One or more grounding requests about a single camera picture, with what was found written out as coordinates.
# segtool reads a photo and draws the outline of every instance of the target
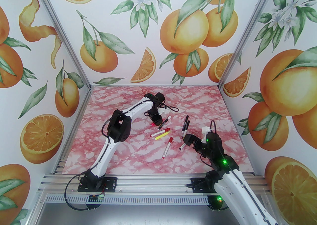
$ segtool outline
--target wall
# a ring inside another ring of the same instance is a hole
[[[316,9],[316,0],[268,0],[221,90],[289,224],[317,222]]]
[[[89,81],[101,85],[216,84],[229,57],[217,76],[212,63],[234,51],[257,0],[221,0],[220,13],[210,1],[50,0]],[[178,9],[188,18],[174,39]]]
[[[59,48],[40,0],[0,2],[0,224],[24,224],[43,175],[52,171],[66,143],[87,88],[63,44]],[[51,63],[52,52],[56,58]],[[76,83],[69,78],[61,81],[63,65]],[[62,83],[68,107],[56,93]]]

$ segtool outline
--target red marker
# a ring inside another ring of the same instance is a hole
[[[172,141],[173,141],[173,137],[170,137],[170,140],[168,141],[167,147],[165,148],[164,154],[162,156],[163,159],[166,157],[168,149],[170,148]]]
[[[154,137],[154,136],[156,136],[156,135],[159,135],[160,133],[165,133],[165,132],[167,132],[167,131],[170,131],[170,128],[166,128],[166,129],[164,129],[164,130],[162,130],[162,131],[153,133],[153,134],[150,135],[150,137]]]

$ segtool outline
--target yellow marker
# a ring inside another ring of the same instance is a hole
[[[155,140],[161,139],[162,137],[164,137],[165,135],[167,135],[167,134],[169,134],[169,133],[170,133],[170,131],[165,132],[165,133],[161,134],[160,136],[155,137],[154,139],[155,139]]]

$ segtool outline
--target perforated metal strip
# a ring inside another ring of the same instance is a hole
[[[71,194],[67,197],[69,203],[86,204],[89,195]],[[48,194],[46,203],[64,203],[63,194]],[[206,205],[207,196],[154,196],[154,195],[111,195],[105,196],[103,205]]]

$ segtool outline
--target floor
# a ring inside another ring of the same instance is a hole
[[[66,204],[45,204],[36,225],[238,225],[229,209],[207,206],[101,205],[96,211],[78,212]]]
[[[149,117],[137,118],[129,138],[115,152],[107,174],[154,174],[154,173],[205,173],[211,168],[200,161],[191,147],[182,145],[181,129],[189,115],[188,133],[202,138],[201,128],[209,126],[213,119],[217,133],[223,141],[225,153],[232,156],[243,172],[252,172],[249,158],[242,145],[229,112],[217,86],[108,86],[95,87],[72,144],[63,174],[79,174],[96,160],[105,137],[101,135],[103,123],[115,109],[124,110],[136,104],[146,93],[165,95],[166,104],[179,108],[170,112],[171,120],[166,127],[170,134],[154,140],[150,134],[157,132],[150,127]],[[162,159],[168,140],[173,137],[168,155]]]

